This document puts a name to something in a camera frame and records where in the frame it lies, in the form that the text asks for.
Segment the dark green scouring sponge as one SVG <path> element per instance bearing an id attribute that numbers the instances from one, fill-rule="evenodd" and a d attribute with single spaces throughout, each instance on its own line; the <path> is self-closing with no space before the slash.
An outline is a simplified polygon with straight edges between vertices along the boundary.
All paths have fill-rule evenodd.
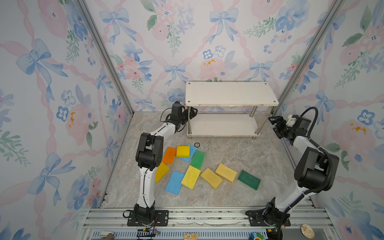
<path id="1" fill-rule="evenodd" d="M 238 180 L 245 184 L 246 186 L 252 188 L 253 190 L 257 191 L 258 188 L 259 188 L 259 185 L 261 183 L 261 180 L 253 175 L 251 175 L 250 173 L 242 170 L 239 177 L 238 177 Z"/>

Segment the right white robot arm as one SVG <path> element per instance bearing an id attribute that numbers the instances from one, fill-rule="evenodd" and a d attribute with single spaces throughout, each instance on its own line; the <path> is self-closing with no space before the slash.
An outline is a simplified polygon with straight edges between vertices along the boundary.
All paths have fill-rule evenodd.
<path id="1" fill-rule="evenodd" d="M 281 227 L 289 223 L 290 213 L 302 200 L 331 189 L 339 158 L 317 144 L 310 134 L 314 121 L 303 115 L 268 118 L 279 139 L 286 139 L 301 154 L 294 172 L 294 181 L 280 196 L 269 201 L 265 208 L 246 212 L 252 227 Z"/>

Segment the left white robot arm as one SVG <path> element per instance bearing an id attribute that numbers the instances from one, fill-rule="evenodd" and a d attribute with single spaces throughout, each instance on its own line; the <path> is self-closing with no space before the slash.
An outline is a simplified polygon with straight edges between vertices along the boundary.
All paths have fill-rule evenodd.
<path id="1" fill-rule="evenodd" d="M 169 222 L 168 210 L 155 209 L 155 176 L 162 163 L 164 141 L 179 132 L 180 127 L 190 126 L 190 121 L 198 115 L 198 110 L 185 107 L 179 101 L 173 103 L 171 113 L 162 125 L 151 133 L 142 133 L 136 152 L 136 162 L 140 170 L 139 198 L 129 215 L 123 213 L 129 227 L 166 227 Z"/>

